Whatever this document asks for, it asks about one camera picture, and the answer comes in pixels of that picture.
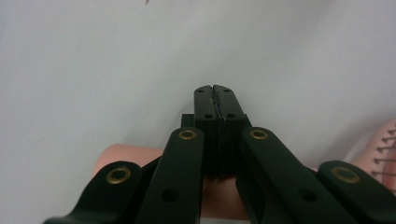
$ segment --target white background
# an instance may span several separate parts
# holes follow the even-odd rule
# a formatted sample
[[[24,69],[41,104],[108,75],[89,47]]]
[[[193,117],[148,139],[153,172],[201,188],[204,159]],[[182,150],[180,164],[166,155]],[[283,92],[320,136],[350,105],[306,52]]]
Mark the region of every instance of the white background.
[[[396,117],[395,1],[0,2],[0,223],[63,216],[97,157],[234,90],[306,165]]]

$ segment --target brass rivet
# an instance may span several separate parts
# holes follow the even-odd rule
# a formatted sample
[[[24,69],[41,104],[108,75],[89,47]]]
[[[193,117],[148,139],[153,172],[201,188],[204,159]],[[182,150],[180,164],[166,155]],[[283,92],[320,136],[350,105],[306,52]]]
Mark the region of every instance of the brass rivet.
[[[114,174],[118,172],[121,173],[121,176],[114,176]],[[108,172],[106,176],[106,181],[109,184],[120,184],[129,179],[129,177],[131,177],[131,170],[128,169],[128,167],[126,166],[121,166]]]
[[[197,136],[197,134],[191,130],[181,131],[178,136],[185,140],[191,140]]]
[[[355,172],[342,166],[332,168],[332,174],[339,180],[349,184],[356,184],[361,181],[361,178]]]
[[[259,140],[263,140],[268,137],[268,133],[266,133],[262,130],[256,129],[256,130],[250,131],[250,136],[252,136],[256,139],[259,139]]]

